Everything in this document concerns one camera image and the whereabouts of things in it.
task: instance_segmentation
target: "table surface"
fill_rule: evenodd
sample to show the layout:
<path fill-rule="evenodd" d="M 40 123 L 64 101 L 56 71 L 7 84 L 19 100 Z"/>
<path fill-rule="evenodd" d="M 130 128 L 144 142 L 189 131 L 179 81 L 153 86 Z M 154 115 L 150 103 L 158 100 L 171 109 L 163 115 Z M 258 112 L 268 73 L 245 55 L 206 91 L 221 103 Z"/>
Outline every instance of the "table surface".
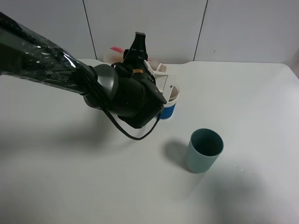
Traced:
<path fill-rule="evenodd" d="M 90 65 L 93 59 L 82 60 Z M 299 223 L 299 80 L 283 64 L 190 62 L 173 116 L 133 141 L 80 95 L 1 77 L 0 223 Z M 119 121 L 128 132 L 141 136 Z M 191 133 L 224 151 L 205 174 Z"/>

